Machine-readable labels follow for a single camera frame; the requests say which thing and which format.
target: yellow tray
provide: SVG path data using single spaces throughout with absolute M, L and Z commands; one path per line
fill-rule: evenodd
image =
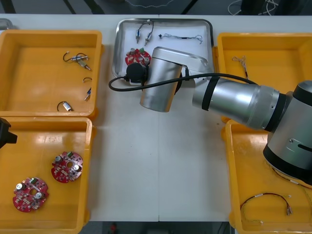
M 86 211 L 93 127 L 84 117 L 6 117 L 17 144 L 0 150 L 0 233 L 77 234 L 88 221 Z M 54 158 L 74 151 L 83 158 L 83 172 L 74 182 L 62 184 L 52 174 Z M 12 198 L 16 184 L 39 177 L 49 197 L 37 211 L 18 211 Z
M 95 114 L 102 35 L 98 31 L 6 30 L 0 36 L 0 116 L 77 116 Z M 92 71 L 63 61 L 89 56 Z M 84 77 L 93 80 L 82 82 Z M 84 101 L 92 88 L 91 98 Z M 57 104 L 67 101 L 74 111 Z
M 231 226 L 239 234 L 312 233 L 312 190 L 284 180 L 266 163 L 262 151 L 267 143 L 267 132 L 255 131 L 230 120 L 222 137 L 226 142 L 229 169 Z M 240 210 L 247 198 L 264 192 L 291 195 L 286 200 L 293 214 L 287 216 L 285 202 L 271 195 L 254 198 Z
M 250 80 L 285 94 L 299 82 L 311 79 L 312 33 L 221 33 L 220 72 L 245 77 L 241 64 L 232 60 L 234 56 L 246 56 Z

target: metal pin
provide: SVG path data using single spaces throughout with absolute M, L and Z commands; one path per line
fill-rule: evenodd
M 239 61 L 240 64 L 243 66 L 244 70 L 245 70 L 245 76 L 246 76 L 246 79 L 249 79 L 248 77 L 248 73 L 247 73 L 247 68 L 246 68 L 246 56 L 244 55 L 241 59 L 234 56 L 232 58 L 233 61 Z
M 91 95 L 91 88 L 88 90 L 87 96 L 84 100 L 87 101 L 89 99 L 90 95 Z

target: black band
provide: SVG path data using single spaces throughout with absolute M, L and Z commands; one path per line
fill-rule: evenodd
M 271 119 L 270 119 L 267 127 L 265 128 L 265 131 L 271 132 L 272 130 L 274 130 L 275 127 L 277 127 L 277 125 L 280 121 L 280 118 L 283 114 L 285 104 L 286 104 L 286 95 L 285 94 L 279 94 L 275 110 L 271 116 Z
M 276 169 L 280 170 L 281 172 L 302 180 L 303 182 L 312 185 L 312 171 L 302 169 L 299 167 L 296 167 L 284 160 L 282 160 L 280 157 L 278 157 L 275 153 L 272 152 L 272 150 L 268 147 L 268 145 L 265 146 L 263 150 L 263 155 L 266 158 L 266 160 L 274 166 Z
M 209 84 L 207 86 L 207 89 L 206 89 L 206 92 L 204 95 L 203 102 L 201 104 L 201 108 L 205 111 L 208 111 L 208 109 L 209 109 L 211 97 L 213 96 L 215 86 L 218 83 L 219 79 L 220 79 L 220 77 L 211 77 L 210 78 Z
M 301 101 L 301 102 L 303 102 L 303 103 L 305 103 L 305 104 L 307 104 L 309 106 L 312 106 L 312 93 L 310 93 L 309 91 L 301 88 L 299 85 L 297 85 L 297 87 L 294 90 L 292 96 L 295 99 L 297 99 L 297 100 L 299 100 L 299 101 Z

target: orange plastic bin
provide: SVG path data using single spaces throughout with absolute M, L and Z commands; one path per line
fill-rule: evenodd
M 88 118 L 6 117 L 17 144 L 0 150 L 0 233 L 77 234 L 88 220 L 86 211 L 93 127 Z M 83 158 L 82 175 L 67 184 L 57 182 L 52 161 L 62 152 Z M 18 211 L 12 198 L 16 184 L 38 177 L 48 185 L 49 197 L 37 211 Z
M 92 117 L 102 53 L 98 31 L 6 30 L 0 36 L 0 116 Z M 91 71 L 66 63 L 77 53 L 89 56 Z M 93 80 L 82 82 L 84 77 Z M 92 94 L 85 101 L 87 91 Z M 74 111 L 60 105 L 68 102 Z

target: black object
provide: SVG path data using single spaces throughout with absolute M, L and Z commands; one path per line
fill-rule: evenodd
M 243 0 L 240 15 L 257 16 L 262 12 L 265 0 Z
M 197 2 L 198 0 L 192 0 L 190 2 L 190 4 L 187 5 L 187 7 L 185 7 L 185 9 L 183 10 L 183 12 L 181 13 L 181 15 L 186 15 L 189 10 L 195 5 L 195 3 Z
M 214 90 L 215 90 L 215 86 L 218 83 L 220 77 L 211 77 L 209 84 L 207 86 L 205 95 L 204 95 L 204 99 L 203 102 L 201 104 L 201 108 L 205 111 L 208 111 L 209 109 L 209 105 L 211 102 L 211 98 L 213 96 Z
M 94 0 L 84 0 L 93 15 L 105 15 L 103 9 Z
M 281 0 L 278 3 L 276 16 L 297 16 L 310 0 Z
M 144 83 L 147 78 L 147 68 L 139 63 L 132 63 L 126 70 L 126 81 Z
M 17 142 L 18 136 L 10 133 L 9 128 L 10 123 L 3 118 L 0 118 L 0 148 L 5 144 L 15 144 Z
M 279 156 L 273 153 L 273 151 L 268 147 L 268 145 L 265 146 L 263 150 L 263 155 L 266 158 L 266 160 L 280 172 L 283 172 L 288 176 L 300 179 L 306 184 L 312 185 L 312 171 L 311 170 L 306 170 L 306 169 L 296 167 L 282 160 Z
M 312 106 L 312 93 L 301 88 L 299 85 L 297 85 L 297 87 L 295 88 L 292 96 L 298 101 L 301 101 L 304 104 Z
M 16 14 L 12 0 L 1 0 L 1 4 L 6 14 Z
M 119 89 L 119 88 L 115 88 L 115 87 L 112 86 L 112 84 L 116 80 L 118 80 L 118 79 L 126 79 L 126 77 L 116 77 L 116 78 L 112 79 L 108 83 L 108 87 L 111 90 L 114 90 L 114 91 L 117 91 L 117 92 L 129 92 L 129 91 L 136 91 L 136 90 L 141 90 L 141 89 L 149 89 L 149 88 L 161 86 L 161 85 L 164 85 L 164 84 L 171 84 L 171 83 L 174 83 L 174 82 L 179 82 L 179 81 L 189 80 L 189 79 L 195 79 L 195 78 L 202 78 L 202 77 L 227 77 L 227 78 L 232 78 L 232 79 L 243 81 L 243 82 L 245 82 L 247 84 L 256 84 L 255 82 L 253 82 L 253 81 L 251 81 L 249 79 L 246 79 L 246 78 L 243 78 L 243 77 L 238 77 L 238 76 L 235 76 L 235 75 L 230 75 L 230 74 L 225 74 L 225 73 L 204 73 L 204 74 L 198 74 L 198 75 L 193 75 L 193 76 L 186 76 L 186 77 L 181 77 L 181 78 L 165 80 L 165 81 L 161 81 L 161 82 L 158 82 L 158 83 L 148 84 L 148 85 L 134 87 L 134 88 L 125 88 L 125 89 Z
M 267 127 L 265 128 L 265 131 L 271 132 L 278 126 L 279 121 L 281 120 L 281 117 L 284 113 L 286 100 L 287 98 L 285 94 L 279 94 L 275 110 Z
M 72 14 L 76 14 L 75 10 L 73 9 L 73 7 L 71 6 L 71 4 L 69 3 L 68 0 L 63 0 L 63 2 L 65 3 L 65 5 L 67 6 L 68 10 L 72 13 Z

